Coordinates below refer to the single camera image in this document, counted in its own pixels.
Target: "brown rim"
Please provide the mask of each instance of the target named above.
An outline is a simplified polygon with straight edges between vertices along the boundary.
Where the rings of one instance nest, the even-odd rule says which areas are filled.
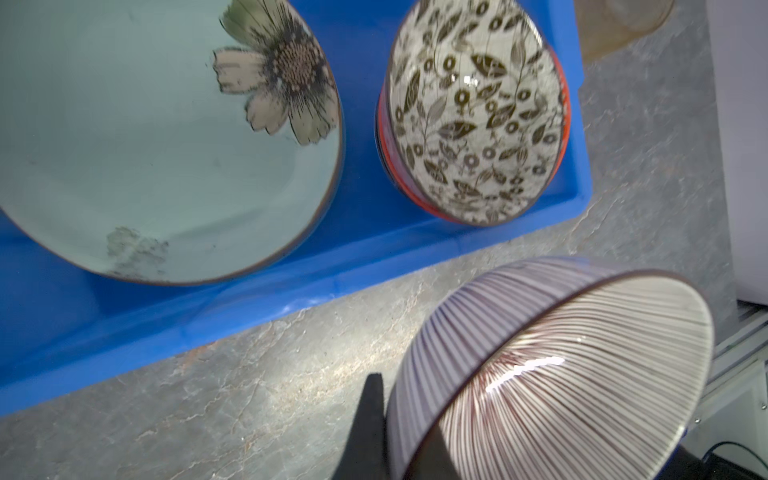
[[[701,290],[699,290],[695,285],[693,285],[684,276],[678,275],[677,273],[673,273],[673,272],[667,272],[666,270],[659,270],[659,269],[650,268],[650,269],[640,269],[640,270],[632,270],[632,271],[628,271],[628,272],[616,273],[613,276],[609,276],[607,278],[599,280],[599,281],[597,281],[595,283],[592,283],[591,285],[587,285],[584,288],[579,289],[579,290],[573,292],[571,295],[565,297],[564,299],[559,300],[559,301],[553,303],[551,306],[549,306],[544,311],[542,311],[537,316],[535,316],[530,321],[528,321],[528,323],[526,323],[523,327],[521,327],[517,332],[515,332],[511,336],[509,336],[496,350],[494,350],[490,355],[488,355],[488,357],[486,359],[484,359],[482,362],[480,362],[480,365],[478,365],[477,368],[472,370],[472,373],[465,379],[465,381],[461,384],[461,386],[451,395],[448,404],[445,405],[442,409],[440,409],[440,412],[437,415],[437,417],[435,418],[435,420],[432,423],[429,424],[429,429],[427,430],[427,433],[419,441],[419,446],[416,447],[416,451],[413,453],[413,456],[408,460],[408,462],[406,464],[406,470],[405,470],[405,474],[403,475],[403,478],[411,478],[414,475],[413,468],[415,466],[414,465],[415,464],[415,460],[419,456],[419,454],[421,453],[422,447],[425,445],[425,443],[427,441],[427,438],[429,437],[429,433],[437,427],[438,423],[440,422],[440,419],[444,416],[445,411],[448,410],[448,408],[451,405],[453,405],[453,402],[456,400],[458,395],[461,392],[463,392],[465,388],[467,388],[467,385],[472,381],[472,379],[474,379],[477,376],[477,374],[480,372],[482,367],[485,366],[485,364],[491,358],[493,358],[493,356],[495,356],[498,353],[499,350],[504,348],[508,343],[510,343],[517,336],[519,336],[522,333],[524,333],[525,330],[528,329],[528,327],[530,327],[531,325],[534,325],[536,322],[538,322],[539,320],[541,320],[542,318],[544,318],[548,314],[552,313],[556,309],[560,308],[561,306],[565,305],[566,303],[571,302],[573,299],[576,299],[579,296],[584,295],[585,293],[589,293],[592,290],[596,290],[598,288],[601,288],[603,286],[606,286],[606,285],[608,285],[610,283],[613,283],[613,282],[616,282],[618,280],[626,280],[626,279],[629,279],[629,278],[637,278],[637,277],[640,277],[640,276],[663,276],[663,277],[666,277],[666,278],[671,278],[673,280],[678,280],[678,281],[680,281],[682,283],[685,283],[691,289],[693,289],[696,293],[699,294],[699,297],[701,297],[701,299],[704,301],[704,305],[707,306],[707,310],[710,312],[710,316],[712,316],[712,308],[710,306],[710,303],[707,300],[707,298],[704,296],[704,294],[701,292]],[[435,306],[433,311],[437,310],[450,296],[453,295],[453,293],[455,293],[456,291],[460,290],[464,285],[467,285],[467,283],[464,283],[462,286],[460,286],[459,288],[457,288],[456,290],[451,292],[450,295],[448,295],[443,301],[441,301],[440,303],[437,304],[437,306]],[[714,338],[714,327],[712,326],[712,324],[710,324],[710,329],[713,330],[712,337]],[[708,378],[708,375],[704,376],[704,378],[702,380],[702,384],[700,385],[700,389],[703,389],[704,386],[707,384],[707,378]],[[395,386],[392,387],[393,391],[394,391],[395,387],[397,387],[397,381],[395,383]],[[695,408],[696,407],[694,406],[694,408],[690,412],[688,412],[686,422],[688,420],[690,420],[690,417],[693,415]],[[683,437],[683,433],[684,433],[684,431],[680,430],[675,435],[676,436],[676,438],[674,439],[675,441],[671,442],[670,446],[667,447],[666,455],[662,459],[662,462],[660,462],[660,464],[658,465],[657,471],[654,473],[654,475],[658,474],[658,472],[664,466],[664,461],[667,458],[669,458],[669,455],[677,447],[677,442],[679,442],[680,438]]]
[[[411,6],[411,8],[408,10],[408,13],[406,13],[406,15],[403,17],[403,20],[400,22],[400,26],[397,28],[397,32],[395,33],[395,41],[392,42],[392,47],[389,49],[389,58],[387,59],[387,66],[386,66],[386,76],[384,77],[384,88],[386,90],[386,110],[387,110],[387,113],[389,113],[389,110],[390,110],[390,103],[389,103],[389,98],[390,98],[390,95],[389,95],[389,77],[391,76],[390,74],[392,73],[392,59],[395,56],[395,46],[397,45],[398,38],[400,38],[400,33],[402,32],[403,26],[405,25],[406,21],[408,20],[408,18],[410,17],[410,15],[413,13],[413,11],[416,9],[417,6],[419,6],[419,2],[414,3]],[[526,19],[526,22],[528,23],[528,25],[530,25],[530,27],[532,29],[534,29],[534,31],[538,34],[539,38],[541,38],[542,47],[545,48],[550,53],[550,55],[552,55],[552,58],[555,58],[555,64],[559,65],[559,60],[557,60],[557,55],[555,54],[554,50],[549,46],[549,44],[547,43],[546,39],[544,38],[544,36],[539,31],[538,27],[536,26],[536,24],[533,21],[533,18],[531,18],[531,16],[525,11],[524,8],[522,10],[523,10],[523,14],[525,15],[525,19]],[[564,89],[567,90],[568,89],[568,83],[565,81],[565,76],[562,75],[560,77],[560,79],[561,79],[561,87],[564,85]],[[571,109],[571,99],[570,99],[570,96],[568,96],[567,102],[568,102],[568,112],[571,112],[572,109]],[[519,218],[522,214],[524,214],[525,212],[530,210],[531,207],[533,207],[536,204],[536,202],[538,202],[538,199],[541,197],[541,195],[544,193],[544,191],[547,190],[547,186],[552,182],[552,179],[554,178],[554,175],[557,173],[558,168],[560,167],[560,163],[562,162],[562,159],[565,156],[566,147],[568,146],[568,139],[564,137],[565,132],[567,131],[570,134],[570,130],[571,130],[571,125],[569,123],[568,124],[568,128],[566,128],[565,118],[564,118],[563,119],[563,131],[562,131],[562,135],[561,135],[563,137],[563,141],[562,141],[562,145],[561,145],[561,148],[560,148],[560,153],[558,154],[559,160],[556,162],[556,167],[552,169],[552,172],[550,172],[550,174],[549,174],[549,176],[547,178],[547,181],[545,183],[544,188],[542,188],[541,191],[539,191],[538,194],[536,194],[536,197],[534,197],[533,199],[531,199],[530,202],[528,202],[528,205],[526,205],[525,208],[521,209],[513,217],[509,217],[508,219],[506,219],[504,221],[496,221],[496,222],[487,222],[487,223],[470,222],[470,221],[466,221],[466,220],[461,220],[461,219],[457,218],[455,215],[450,214],[448,211],[445,210],[445,208],[443,208],[441,205],[437,204],[434,201],[430,202],[430,203],[432,203],[435,206],[435,209],[438,210],[441,214],[446,215],[447,217],[451,217],[452,219],[454,219],[453,221],[455,221],[456,223],[461,223],[461,224],[464,224],[464,225],[471,225],[473,227],[497,227],[499,225],[504,225],[506,223],[509,223],[509,222],[513,221],[514,219],[516,219],[516,218]],[[405,152],[402,151],[402,149],[400,147],[400,144],[398,142],[395,142],[395,149],[398,152],[398,155],[401,158],[403,158],[403,156],[405,155]],[[422,194],[426,195],[427,198],[431,198],[426,193],[426,190],[425,190],[424,186],[421,185],[419,180],[416,177],[414,177],[413,175],[411,175],[411,178],[414,180],[414,183],[419,188],[419,190],[422,192]]]
[[[323,199],[320,201],[319,205],[317,206],[317,209],[315,210],[314,215],[312,215],[312,218],[310,219],[310,221],[307,223],[306,227],[304,227],[303,230],[301,230],[289,243],[287,243],[284,247],[280,248],[277,252],[272,253],[268,257],[265,257],[263,260],[260,260],[259,262],[249,265],[243,269],[237,270],[232,273],[228,273],[227,275],[217,276],[215,278],[210,278],[205,280],[197,280],[193,282],[158,282],[158,281],[152,282],[147,280],[123,278],[121,276],[111,275],[110,273],[96,272],[85,266],[79,265],[78,263],[73,262],[68,258],[63,257],[62,255],[53,251],[51,248],[47,247],[43,243],[39,242],[35,237],[27,233],[26,230],[24,230],[24,228],[22,228],[22,226],[19,225],[18,222],[14,220],[13,217],[11,217],[11,215],[5,211],[5,209],[2,208],[2,206],[0,206],[0,212],[3,212],[5,216],[11,221],[11,223],[13,223],[16,226],[16,228],[21,230],[24,233],[24,235],[33,239],[35,243],[37,243],[37,245],[43,247],[48,252],[53,253],[55,256],[61,258],[62,260],[68,263],[71,263],[77,268],[80,268],[87,272],[93,273],[95,275],[103,276],[113,280],[120,280],[122,282],[128,282],[128,283],[136,283],[138,285],[152,285],[152,286],[200,286],[200,285],[207,285],[209,283],[217,283],[217,282],[223,282],[225,280],[232,280],[233,278],[236,278],[238,276],[246,275],[248,273],[255,272],[256,270],[261,270],[264,267],[269,266],[272,263],[275,263],[287,257],[301,243],[303,243],[304,240],[306,240],[307,237],[309,237],[312,234],[312,232],[315,231],[320,221],[323,219],[326,212],[330,208],[330,204],[332,203],[333,198],[336,196],[336,191],[338,190],[338,187],[339,187],[339,181],[341,180],[341,171],[344,165],[344,154],[346,150],[346,130],[344,128],[344,111],[341,108],[341,97],[339,95],[339,89],[336,86],[336,79],[333,77],[333,72],[331,71],[330,65],[328,66],[328,72],[331,75],[331,78],[333,79],[333,88],[336,90],[336,97],[339,100],[337,102],[339,107],[339,150],[336,154],[336,166],[333,169],[331,181],[328,183],[328,189],[323,195]]]

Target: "transparent brown container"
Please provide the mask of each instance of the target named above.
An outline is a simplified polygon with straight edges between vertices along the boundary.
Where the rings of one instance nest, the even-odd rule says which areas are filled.
[[[574,0],[581,57],[589,63],[655,31],[674,0]]]

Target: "floral bowl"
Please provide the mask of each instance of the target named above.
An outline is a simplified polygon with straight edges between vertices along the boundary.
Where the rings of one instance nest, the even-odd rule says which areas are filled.
[[[672,273],[574,257],[499,267],[411,342],[387,407],[392,478],[421,478],[434,451],[464,480],[654,478],[712,346],[706,302]]]
[[[42,246],[115,279],[188,285],[283,258],[323,217],[341,107],[289,3],[3,13],[0,208]]]
[[[522,214],[568,143],[562,68],[514,0],[421,0],[392,46],[385,91],[388,149],[412,190],[461,223]]]

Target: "flower center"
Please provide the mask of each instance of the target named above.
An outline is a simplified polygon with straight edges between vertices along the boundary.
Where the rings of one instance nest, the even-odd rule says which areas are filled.
[[[278,47],[273,69],[292,91],[307,89],[317,80],[319,49],[310,41],[287,41]]]

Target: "striped bowl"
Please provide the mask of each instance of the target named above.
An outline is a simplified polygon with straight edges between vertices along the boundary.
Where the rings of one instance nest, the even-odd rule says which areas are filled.
[[[442,444],[464,480],[641,480],[672,453],[710,367],[686,280],[574,257],[523,260],[430,315],[387,407],[393,479]]]

